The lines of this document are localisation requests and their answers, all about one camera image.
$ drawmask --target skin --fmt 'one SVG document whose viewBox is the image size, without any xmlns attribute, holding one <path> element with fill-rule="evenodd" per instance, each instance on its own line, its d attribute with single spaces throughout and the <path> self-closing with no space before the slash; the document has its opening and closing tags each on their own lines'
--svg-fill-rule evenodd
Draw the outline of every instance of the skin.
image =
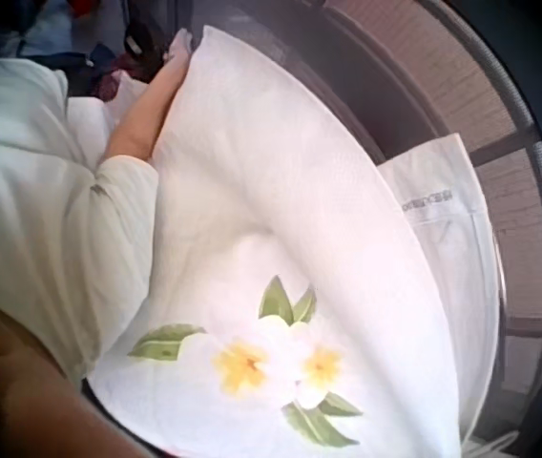
<svg viewBox="0 0 542 458">
<path fill-rule="evenodd" d="M 113 132 L 105 159 L 147 161 L 188 71 L 191 39 L 180 31 L 166 65 Z M 107 422 L 65 378 L 23 325 L 0 311 L 0 453 L 40 457 L 146 457 L 147 450 Z"/>
</svg>

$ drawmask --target yellow flower center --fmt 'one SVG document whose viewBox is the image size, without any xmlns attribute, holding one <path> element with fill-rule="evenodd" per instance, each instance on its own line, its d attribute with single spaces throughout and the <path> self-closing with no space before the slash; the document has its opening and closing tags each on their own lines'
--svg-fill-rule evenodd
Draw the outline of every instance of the yellow flower center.
<svg viewBox="0 0 542 458">
<path fill-rule="evenodd" d="M 336 351 L 316 348 L 303 365 L 308 382 L 320 389 L 328 389 L 339 375 L 340 359 Z"/>
<path fill-rule="evenodd" d="M 265 380 L 259 363 L 266 361 L 264 352 L 242 342 L 229 345 L 214 360 L 214 366 L 222 374 L 222 389 L 238 394 L 241 388 L 256 388 Z"/>
</svg>

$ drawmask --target person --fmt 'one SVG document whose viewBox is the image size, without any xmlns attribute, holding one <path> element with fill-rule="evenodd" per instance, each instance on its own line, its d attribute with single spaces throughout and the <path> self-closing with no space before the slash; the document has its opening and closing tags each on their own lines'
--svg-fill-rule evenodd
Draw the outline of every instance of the person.
<svg viewBox="0 0 542 458">
<path fill-rule="evenodd" d="M 78 392 L 148 294 L 156 139 L 191 35 L 113 131 L 95 170 L 66 119 L 67 83 L 0 59 L 0 452 L 147 456 Z"/>
</svg>

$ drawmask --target green leaf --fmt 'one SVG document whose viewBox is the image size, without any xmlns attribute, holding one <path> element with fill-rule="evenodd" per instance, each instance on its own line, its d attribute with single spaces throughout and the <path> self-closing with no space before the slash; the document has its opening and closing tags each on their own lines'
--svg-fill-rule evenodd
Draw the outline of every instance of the green leaf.
<svg viewBox="0 0 542 458">
<path fill-rule="evenodd" d="M 335 429 L 317 407 L 305 410 L 297 403 L 291 403 L 282 407 L 281 411 L 290 426 L 314 444 L 336 448 L 359 444 Z"/>
<path fill-rule="evenodd" d="M 267 289 L 264 290 L 264 296 L 262 296 L 259 318 L 268 315 L 278 315 L 279 317 L 282 317 L 288 325 L 291 325 L 294 322 L 290 300 L 288 300 L 288 296 L 286 295 L 280 277 L 278 276 L 273 278 L 267 286 Z"/>
<path fill-rule="evenodd" d="M 129 356 L 175 361 L 182 341 L 188 336 L 204 332 L 202 327 L 190 324 L 168 324 L 149 332 L 137 341 Z"/>
<path fill-rule="evenodd" d="M 309 323 L 316 311 L 316 293 L 311 287 L 307 288 L 305 294 L 299 299 L 294 306 L 293 315 L 294 323 L 304 322 Z"/>
<path fill-rule="evenodd" d="M 324 415 L 331 417 L 357 417 L 363 414 L 358 408 L 335 393 L 328 393 L 318 408 Z"/>
</svg>

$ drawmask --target white flower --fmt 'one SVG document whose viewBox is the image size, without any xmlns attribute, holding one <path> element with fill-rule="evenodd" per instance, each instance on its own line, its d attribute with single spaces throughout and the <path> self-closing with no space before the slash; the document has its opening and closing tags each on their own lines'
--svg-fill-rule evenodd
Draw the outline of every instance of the white flower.
<svg viewBox="0 0 542 458">
<path fill-rule="evenodd" d="M 341 348 L 329 342 L 330 332 L 322 332 L 306 323 L 290 328 L 297 349 L 299 371 L 296 400 L 305 409 L 318 406 L 344 375 Z"/>
<path fill-rule="evenodd" d="M 184 339 L 178 362 L 224 397 L 284 406 L 296 396 L 299 373 L 290 335 L 283 319 L 268 316 L 230 334 Z"/>
</svg>

